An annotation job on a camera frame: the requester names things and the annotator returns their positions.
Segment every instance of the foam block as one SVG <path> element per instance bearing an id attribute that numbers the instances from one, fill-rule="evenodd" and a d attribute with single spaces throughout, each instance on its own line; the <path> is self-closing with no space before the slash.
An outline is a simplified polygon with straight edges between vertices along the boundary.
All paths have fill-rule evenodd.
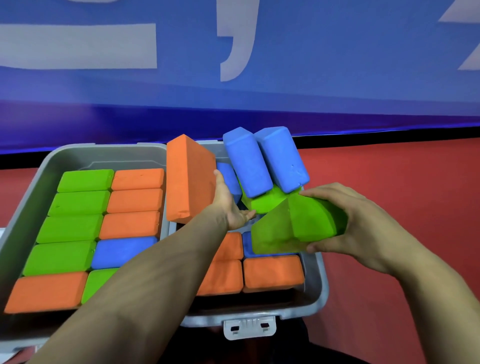
<path id="1" fill-rule="evenodd" d="M 243 288 L 243 275 L 239 260 L 212 262 L 198 289 L 197 296 L 239 293 Z"/>
<path id="2" fill-rule="evenodd" d="M 67 192 L 56 194 L 48 210 L 49 216 L 94 215 L 107 210 L 109 191 Z"/>
<path id="3" fill-rule="evenodd" d="M 237 175 L 233 170 L 233 167 L 228 163 L 217 162 L 216 169 L 218 169 L 222 173 L 225 184 L 230 190 L 230 193 L 233 195 L 233 200 L 235 201 L 235 204 L 237 204 L 241 199 L 242 189 L 240 187 L 239 180 L 237 179 Z"/>
<path id="4" fill-rule="evenodd" d="M 80 305 L 87 275 L 87 272 L 73 272 L 19 278 L 4 312 L 19 314 L 76 308 Z"/>
<path id="5" fill-rule="evenodd" d="M 120 268 L 156 242 L 155 236 L 101 240 L 96 246 L 92 269 Z"/>
<path id="6" fill-rule="evenodd" d="M 85 289 L 81 297 L 82 304 L 87 302 L 117 270 L 118 268 L 92 270 L 86 280 Z"/>
<path id="7" fill-rule="evenodd" d="M 180 135 L 167 143 L 167 220 L 186 224 L 212 203 L 215 155 Z"/>
<path id="8" fill-rule="evenodd" d="M 243 259 L 243 246 L 241 243 L 241 234 L 236 232 L 227 232 L 220 247 L 216 251 L 213 261 Z"/>
<path id="9" fill-rule="evenodd" d="M 113 191 L 108 202 L 109 214 L 120 212 L 163 211 L 163 190 L 152 188 L 149 190 Z"/>
<path id="10" fill-rule="evenodd" d="M 243 256 L 245 258 L 260 258 L 262 256 L 278 256 L 291 255 L 293 253 L 277 253 L 277 254 L 255 254 L 252 248 L 252 232 L 246 231 L 241 235 L 243 245 Z"/>
<path id="11" fill-rule="evenodd" d="M 297 194 L 300 190 L 301 187 L 290 193 Z M 280 187 L 274 184 L 270 191 L 267 191 L 258 197 L 248 198 L 245 194 L 243 194 L 241 200 L 247 209 L 256 210 L 257 214 L 266 214 L 267 212 L 273 210 L 274 207 L 278 206 L 280 202 L 285 200 L 288 195 L 289 194 L 284 193 Z"/>
<path id="12" fill-rule="evenodd" d="M 165 189 L 165 171 L 163 168 L 144 170 L 118 170 L 113 177 L 112 190 Z"/>
<path id="13" fill-rule="evenodd" d="M 57 192 L 106 191 L 112 180 L 113 170 L 73 170 L 62 175 Z"/>
<path id="14" fill-rule="evenodd" d="M 345 232 L 347 215 L 332 203 L 299 194 L 252 225 L 255 254 L 295 253 L 315 242 Z"/>
<path id="15" fill-rule="evenodd" d="M 243 274 L 245 293 L 286 290 L 305 281 L 298 255 L 245 259 Z"/>
<path id="16" fill-rule="evenodd" d="M 157 236 L 160 233 L 158 211 L 125 212 L 107 214 L 100 229 L 100 239 L 134 238 Z"/>
<path id="17" fill-rule="evenodd" d="M 36 242 L 63 243 L 96 240 L 103 215 L 49 216 L 43 222 Z"/>
<path id="18" fill-rule="evenodd" d="M 223 144 L 248 198 L 273 188 L 264 157 L 251 132 L 243 128 L 234 129 L 223 134 Z"/>
<path id="19" fill-rule="evenodd" d="M 24 276 L 80 272 L 90 269 L 96 243 L 50 243 L 35 245 L 28 256 Z"/>
<path id="20" fill-rule="evenodd" d="M 264 128 L 255 133 L 274 183 L 286 194 L 302 187 L 310 177 L 285 126 Z"/>

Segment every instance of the orange foam brick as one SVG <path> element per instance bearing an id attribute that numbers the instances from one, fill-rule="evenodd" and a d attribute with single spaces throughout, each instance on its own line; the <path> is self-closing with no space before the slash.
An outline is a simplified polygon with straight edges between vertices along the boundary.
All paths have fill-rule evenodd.
<path id="1" fill-rule="evenodd" d="M 213 261 L 230 259 L 243 259 L 243 244 L 241 234 L 238 231 L 228 232 L 225 235 L 213 257 Z"/>
<path id="2" fill-rule="evenodd" d="M 243 261 L 244 292 L 285 290 L 305 281 L 298 255 L 266 256 Z"/>
<path id="3" fill-rule="evenodd" d="M 19 278 L 4 312 L 18 314 L 76 308 L 80 305 L 87 276 L 87 272 L 73 272 Z"/>
<path id="4" fill-rule="evenodd" d="M 167 143 L 167 220 L 186 224 L 212 203 L 215 155 L 186 135 Z"/>
<path id="5" fill-rule="evenodd" d="M 152 188 L 149 190 L 113 191 L 108 201 L 109 214 L 121 212 L 162 211 L 163 190 Z"/>
<path id="6" fill-rule="evenodd" d="M 113 176 L 112 191 L 150 188 L 165 189 L 165 171 L 163 168 L 118 170 Z"/>
<path id="7" fill-rule="evenodd" d="M 198 289 L 197 296 L 240 293 L 243 288 L 241 261 L 212 262 Z"/>
<path id="8" fill-rule="evenodd" d="M 107 214 L 100 228 L 100 239 L 135 238 L 158 236 L 160 233 L 160 212 L 125 212 Z"/>

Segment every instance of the red floor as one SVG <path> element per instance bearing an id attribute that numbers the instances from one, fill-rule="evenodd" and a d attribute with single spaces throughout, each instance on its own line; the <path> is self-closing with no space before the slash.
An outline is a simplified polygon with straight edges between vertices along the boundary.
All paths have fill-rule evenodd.
<path id="1" fill-rule="evenodd" d="M 480 139 L 300 151 L 310 186 L 341 182 L 374 200 L 437 253 L 480 295 Z M 0 226 L 35 173 L 0 170 Z M 305 319 L 313 342 L 371 364 L 425 363 L 397 282 L 353 258 L 324 254 L 325 308 Z"/>

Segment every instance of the green block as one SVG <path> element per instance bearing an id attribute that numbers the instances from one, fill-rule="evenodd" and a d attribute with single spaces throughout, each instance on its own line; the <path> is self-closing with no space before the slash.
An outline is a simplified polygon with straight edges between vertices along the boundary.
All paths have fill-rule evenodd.
<path id="1" fill-rule="evenodd" d="M 249 210 L 256 210 L 257 214 L 266 214 L 267 212 L 272 211 L 276 206 L 278 206 L 283 200 L 285 200 L 291 194 L 298 194 L 301 190 L 301 187 L 296 189 L 295 191 L 286 194 L 283 192 L 280 187 L 276 184 L 273 185 L 273 188 L 270 191 L 265 192 L 264 194 L 255 197 L 255 198 L 248 198 L 242 188 L 242 196 L 241 201 Z"/>
<path id="2" fill-rule="evenodd" d="M 82 304 L 87 302 L 96 291 L 102 287 L 113 274 L 119 270 L 118 268 L 92 270 L 88 274 L 87 283 L 85 284 L 84 294 L 82 296 Z"/>
<path id="3" fill-rule="evenodd" d="M 25 264 L 24 276 L 88 270 L 95 246 L 93 240 L 35 245 Z"/>
<path id="4" fill-rule="evenodd" d="M 97 240 L 103 215 L 49 216 L 43 222 L 36 242 L 63 243 Z"/>
<path id="5" fill-rule="evenodd" d="M 73 170 L 65 172 L 58 192 L 106 191 L 112 186 L 113 170 Z"/>
<path id="6" fill-rule="evenodd" d="M 253 252 L 297 253 L 311 242 L 343 234 L 347 221 L 331 202 L 293 194 L 252 225 Z"/>
<path id="7" fill-rule="evenodd" d="M 53 198 L 49 216 L 93 215 L 107 211 L 109 191 L 67 192 Z"/>

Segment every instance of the blue block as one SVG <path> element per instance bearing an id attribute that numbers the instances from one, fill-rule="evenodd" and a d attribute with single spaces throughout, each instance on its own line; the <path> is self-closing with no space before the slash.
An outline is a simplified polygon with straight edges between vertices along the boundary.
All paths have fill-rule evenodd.
<path id="1" fill-rule="evenodd" d="M 243 256 L 245 258 L 260 258 L 261 256 L 294 255 L 295 253 L 255 254 L 252 249 L 252 232 L 246 231 L 241 235 Z"/>
<path id="2" fill-rule="evenodd" d="M 233 167 L 228 163 L 217 162 L 216 169 L 218 169 L 222 173 L 225 184 L 230 190 L 230 193 L 233 195 L 235 204 L 237 204 L 241 199 L 241 187 L 239 184 L 239 180 L 237 179 L 237 175 L 233 170 Z"/>
<path id="3" fill-rule="evenodd" d="M 223 134 L 223 143 L 248 198 L 273 188 L 264 157 L 251 132 L 243 128 L 234 129 Z"/>
<path id="4" fill-rule="evenodd" d="M 289 194 L 310 181 L 299 151 L 285 126 L 264 128 L 255 133 L 255 139 L 274 183 L 283 192 Z"/>
<path id="5" fill-rule="evenodd" d="M 156 242 L 155 236 L 101 240 L 96 245 L 92 269 L 120 268 Z"/>

